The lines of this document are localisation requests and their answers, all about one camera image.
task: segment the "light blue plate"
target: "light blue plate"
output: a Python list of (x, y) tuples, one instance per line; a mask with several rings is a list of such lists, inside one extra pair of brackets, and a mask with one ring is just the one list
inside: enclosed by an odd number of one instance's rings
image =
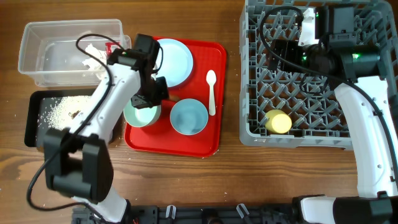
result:
[[(167, 87), (173, 87), (184, 82), (192, 72), (193, 57), (191, 51), (185, 44), (173, 39), (158, 40), (163, 48), (163, 64), (156, 77), (165, 77)], [(160, 66), (162, 61), (159, 52), (156, 65)]]
[(180, 134), (194, 135), (207, 125), (209, 115), (203, 103), (194, 99), (185, 99), (176, 103), (170, 113), (170, 122)]

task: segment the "white spoon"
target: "white spoon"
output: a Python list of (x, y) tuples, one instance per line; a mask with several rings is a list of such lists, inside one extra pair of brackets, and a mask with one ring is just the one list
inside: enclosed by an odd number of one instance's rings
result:
[(206, 76), (206, 81), (210, 87), (209, 97), (209, 115), (214, 116), (216, 114), (216, 103), (214, 100), (214, 84), (217, 81), (216, 73), (213, 70), (209, 70)]

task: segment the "clear plastic container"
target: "clear plastic container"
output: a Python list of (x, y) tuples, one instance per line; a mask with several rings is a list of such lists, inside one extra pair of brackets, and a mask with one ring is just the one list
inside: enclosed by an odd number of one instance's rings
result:
[[(77, 38), (85, 34), (102, 34), (125, 48), (131, 47), (130, 37), (123, 35), (118, 19), (30, 22), (22, 37), (18, 71), (42, 87), (97, 85), (104, 68), (88, 70), (82, 61), (89, 56), (75, 47)], [(93, 44), (105, 51), (107, 42), (101, 37), (87, 37), (79, 46), (85, 49)]]

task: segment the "yellow cup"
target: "yellow cup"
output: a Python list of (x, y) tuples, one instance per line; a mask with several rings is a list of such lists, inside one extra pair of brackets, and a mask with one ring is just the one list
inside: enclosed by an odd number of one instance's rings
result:
[(281, 110), (270, 110), (266, 117), (266, 128), (273, 133), (285, 134), (292, 128), (292, 119)]

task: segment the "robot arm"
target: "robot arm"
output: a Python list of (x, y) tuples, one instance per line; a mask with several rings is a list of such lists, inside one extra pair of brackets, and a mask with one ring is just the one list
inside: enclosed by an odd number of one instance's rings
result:
[[(398, 141), (387, 101), (387, 81), (378, 76), (359, 78), (356, 84), (364, 90), (383, 112), (394, 148)], [(344, 111), (354, 146), (358, 171), (358, 194), (365, 198), (307, 197), (300, 201), (302, 217), (309, 223), (367, 223), (392, 213), (391, 201), (397, 196), (393, 165), (380, 120), (369, 102), (356, 90), (341, 84), (335, 89), (336, 98)], [(382, 213), (375, 210), (382, 208)]]
[[(297, 8), (289, 9), (300, 12)], [(396, 206), (393, 204), (397, 203), (394, 174), (397, 152), (390, 151), (391, 146), (375, 108), (353, 87), (359, 87), (382, 111), (381, 117), (387, 124), (392, 147), (397, 149), (397, 135), (387, 100), (386, 68), (377, 47), (356, 45), (352, 5), (318, 7), (315, 14), (315, 20), (311, 19), (315, 30), (302, 30), (302, 34), (313, 33), (315, 39), (321, 40), (320, 43), (301, 47), (295, 41), (273, 40), (273, 50), (268, 49), (273, 51), (269, 69), (280, 67), (285, 72), (305, 71), (310, 75), (328, 77), (348, 123), (357, 163), (360, 198), (295, 198), (294, 204), (301, 217), (298, 219), (309, 223), (384, 223), (393, 216), (392, 208)], [(260, 26), (266, 19), (267, 16), (263, 17)]]
[[(47, 187), (85, 202), (107, 222), (121, 223), (129, 213), (129, 202), (111, 186), (113, 168), (108, 142), (123, 111), (131, 103), (136, 108), (157, 106), (169, 98), (165, 78), (154, 80), (151, 74), (160, 45), (150, 36), (139, 34), (133, 49), (116, 49), (107, 61), (113, 83), (107, 97), (90, 122), (72, 139), (68, 151), (59, 153), (45, 169)], [(62, 143), (74, 133), (100, 102), (109, 85), (101, 81), (90, 105), (79, 112), (71, 126), (63, 131), (49, 129), (44, 137), (45, 160), (57, 153)], [(82, 159), (68, 156), (82, 150)]]

